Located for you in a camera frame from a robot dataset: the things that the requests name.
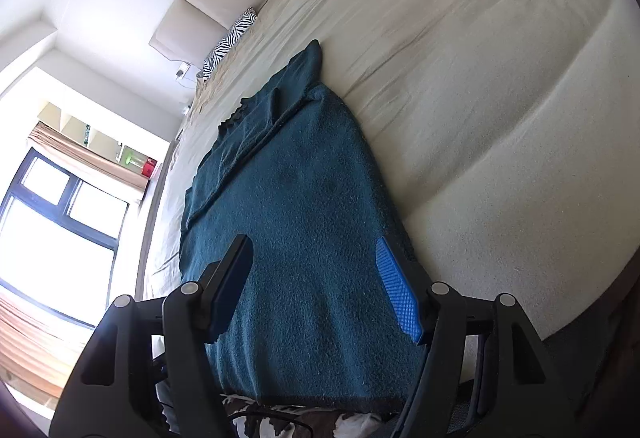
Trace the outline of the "dark teal knit sweater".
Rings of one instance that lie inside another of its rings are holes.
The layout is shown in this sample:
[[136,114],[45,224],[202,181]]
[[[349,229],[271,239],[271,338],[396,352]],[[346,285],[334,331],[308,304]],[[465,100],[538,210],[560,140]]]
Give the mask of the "dark teal knit sweater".
[[247,235],[253,266],[229,328],[206,349],[226,394],[399,411],[421,349],[378,268],[384,236],[412,246],[350,110],[311,42],[220,125],[186,191],[179,268],[195,280]]

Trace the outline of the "red box on shelf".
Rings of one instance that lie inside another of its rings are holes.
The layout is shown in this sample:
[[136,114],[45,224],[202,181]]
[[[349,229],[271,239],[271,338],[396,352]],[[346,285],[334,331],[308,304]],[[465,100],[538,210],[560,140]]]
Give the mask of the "red box on shelf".
[[147,158],[142,166],[141,174],[146,178],[151,178],[154,172],[157,161],[152,158]]

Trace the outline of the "black framed window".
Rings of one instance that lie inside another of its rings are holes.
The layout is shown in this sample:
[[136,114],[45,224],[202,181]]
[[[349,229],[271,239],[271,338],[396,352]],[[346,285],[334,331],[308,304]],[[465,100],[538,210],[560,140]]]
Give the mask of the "black framed window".
[[94,328],[111,298],[129,204],[27,151],[1,201],[1,286]]

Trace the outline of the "beige curtain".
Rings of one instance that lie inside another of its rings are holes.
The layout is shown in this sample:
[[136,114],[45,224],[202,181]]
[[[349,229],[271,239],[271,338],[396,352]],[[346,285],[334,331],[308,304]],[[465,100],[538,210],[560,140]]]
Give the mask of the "beige curtain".
[[149,184],[149,180],[145,176],[136,174],[118,163],[107,160],[107,158],[82,146],[80,143],[76,143],[75,140],[63,135],[46,123],[38,122],[30,132],[29,138],[39,143],[40,146],[65,154],[66,157],[81,162],[83,165],[91,167],[91,169],[95,169],[139,192],[145,191],[146,186]]

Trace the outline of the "beige bed with sheet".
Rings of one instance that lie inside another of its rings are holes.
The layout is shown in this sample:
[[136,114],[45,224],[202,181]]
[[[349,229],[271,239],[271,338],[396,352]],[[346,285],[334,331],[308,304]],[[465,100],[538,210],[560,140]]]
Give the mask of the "beige bed with sheet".
[[313,40],[427,271],[514,294],[562,351],[605,346],[603,294],[639,246],[636,0],[269,0],[183,121],[148,291],[178,283],[184,195],[219,125]]

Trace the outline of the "zebra print pillow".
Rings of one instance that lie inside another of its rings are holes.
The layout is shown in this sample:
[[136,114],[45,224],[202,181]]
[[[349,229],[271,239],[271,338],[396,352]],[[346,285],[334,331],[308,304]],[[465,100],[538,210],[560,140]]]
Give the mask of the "zebra print pillow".
[[236,18],[236,21],[232,24],[229,31],[215,44],[215,46],[209,50],[209,53],[203,60],[201,72],[198,77],[202,81],[207,81],[213,72],[216,70],[224,57],[230,52],[232,47],[235,47],[242,39],[242,36],[247,30],[256,22],[257,14],[253,7],[249,7]]

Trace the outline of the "wall power socket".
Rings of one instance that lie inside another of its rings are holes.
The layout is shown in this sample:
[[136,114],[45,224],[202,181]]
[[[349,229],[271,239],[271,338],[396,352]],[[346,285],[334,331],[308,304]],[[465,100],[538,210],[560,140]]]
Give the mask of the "wall power socket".
[[178,70],[176,71],[176,79],[180,80],[183,78],[183,76],[186,75],[186,73],[189,72],[189,70],[191,69],[191,65],[188,64],[187,62],[181,62],[181,64],[178,67]]

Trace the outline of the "white wall shelf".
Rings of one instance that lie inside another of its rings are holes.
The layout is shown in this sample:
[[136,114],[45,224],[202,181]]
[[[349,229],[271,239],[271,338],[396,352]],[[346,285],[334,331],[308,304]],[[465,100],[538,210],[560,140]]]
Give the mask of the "white wall shelf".
[[58,132],[75,140],[88,149],[112,162],[126,167],[129,171],[142,175],[142,166],[148,157],[122,141],[98,131],[90,124],[64,113],[58,106],[48,102],[38,114],[38,120],[53,127]]

